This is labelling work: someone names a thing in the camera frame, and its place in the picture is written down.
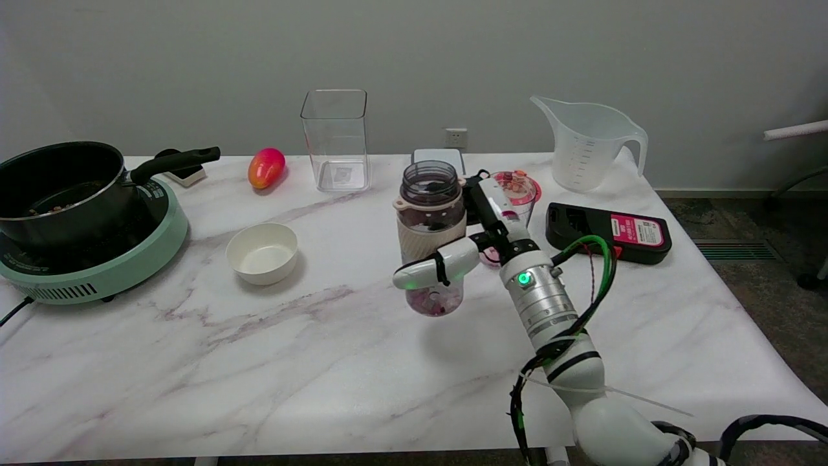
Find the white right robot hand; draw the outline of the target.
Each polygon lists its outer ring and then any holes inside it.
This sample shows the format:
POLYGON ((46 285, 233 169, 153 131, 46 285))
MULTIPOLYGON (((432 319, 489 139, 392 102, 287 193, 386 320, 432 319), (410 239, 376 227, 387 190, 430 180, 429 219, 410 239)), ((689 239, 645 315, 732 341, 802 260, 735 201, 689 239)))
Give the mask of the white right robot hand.
POLYGON ((550 267, 551 260, 530 238, 502 186, 494 178, 484 178, 468 190, 484 230, 441 245, 425 259, 407 263, 393 275, 397 289, 430 288, 450 285, 464 278, 480 263, 479 255, 494 248, 501 262, 501 280, 508 283, 536 267, 550 267))

